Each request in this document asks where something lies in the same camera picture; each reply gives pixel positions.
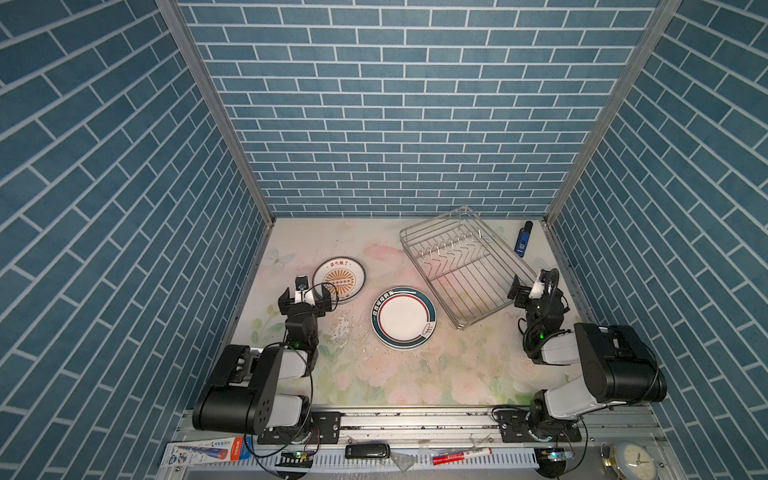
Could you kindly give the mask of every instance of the alarm clock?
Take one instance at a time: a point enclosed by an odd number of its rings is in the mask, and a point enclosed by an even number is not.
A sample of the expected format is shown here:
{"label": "alarm clock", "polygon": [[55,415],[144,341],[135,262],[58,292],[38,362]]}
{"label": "alarm clock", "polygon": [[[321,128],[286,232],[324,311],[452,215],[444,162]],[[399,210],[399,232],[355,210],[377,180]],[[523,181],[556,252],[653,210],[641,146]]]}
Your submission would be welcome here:
{"label": "alarm clock", "polygon": [[658,472],[656,462],[650,453],[637,443],[622,442],[610,447],[604,454],[603,465],[611,467],[622,480],[656,480]]}

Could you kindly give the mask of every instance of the orange sunburst pattern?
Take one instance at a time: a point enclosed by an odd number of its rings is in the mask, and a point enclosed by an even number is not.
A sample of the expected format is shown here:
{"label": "orange sunburst pattern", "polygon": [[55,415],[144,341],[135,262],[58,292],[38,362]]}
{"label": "orange sunburst pattern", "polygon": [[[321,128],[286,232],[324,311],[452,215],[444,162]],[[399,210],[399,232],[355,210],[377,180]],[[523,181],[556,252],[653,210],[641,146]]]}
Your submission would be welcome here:
{"label": "orange sunburst pattern", "polygon": [[345,296],[355,288],[355,276],[346,268],[337,268],[328,272],[323,282],[331,282],[339,291],[339,296]]}

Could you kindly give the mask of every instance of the plate with teal rim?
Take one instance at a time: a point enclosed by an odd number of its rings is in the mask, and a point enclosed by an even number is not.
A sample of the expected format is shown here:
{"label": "plate with teal rim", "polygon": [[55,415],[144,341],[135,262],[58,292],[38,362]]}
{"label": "plate with teal rim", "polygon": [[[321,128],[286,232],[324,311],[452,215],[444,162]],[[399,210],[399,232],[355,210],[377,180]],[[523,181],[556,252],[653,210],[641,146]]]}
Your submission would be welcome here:
{"label": "plate with teal rim", "polygon": [[382,293],[373,304],[371,323],[376,336],[388,347],[411,350],[435,332],[435,306],[427,296],[409,286]]}

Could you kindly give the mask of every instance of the clock face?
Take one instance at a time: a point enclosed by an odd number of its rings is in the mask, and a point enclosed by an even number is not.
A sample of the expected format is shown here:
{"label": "clock face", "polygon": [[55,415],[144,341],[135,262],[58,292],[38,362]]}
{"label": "clock face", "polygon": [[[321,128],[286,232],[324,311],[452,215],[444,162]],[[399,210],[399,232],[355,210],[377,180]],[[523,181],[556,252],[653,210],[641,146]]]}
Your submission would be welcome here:
{"label": "clock face", "polygon": [[624,461],[630,472],[640,480],[654,480],[656,477],[656,464],[645,449],[638,445],[627,445],[624,449]]}

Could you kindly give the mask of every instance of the plate with orange sunburst pattern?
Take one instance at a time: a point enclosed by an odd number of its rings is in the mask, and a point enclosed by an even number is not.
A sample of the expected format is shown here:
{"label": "plate with orange sunburst pattern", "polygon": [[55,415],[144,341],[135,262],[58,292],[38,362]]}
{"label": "plate with orange sunburst pattern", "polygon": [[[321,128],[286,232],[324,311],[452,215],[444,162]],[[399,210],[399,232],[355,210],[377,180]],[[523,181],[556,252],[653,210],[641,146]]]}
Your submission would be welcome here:
{"label": "plate with orange sunburst pattern", "polygon": [[351,302],[360,293],[366,282],[366,271],[356,260],[348,257],[336,257],[326,260],[317,267],[312,284],[332,283],[336,288],[328,288],[333,303],[336,303],[336,293],[339,295],[339,305]]}

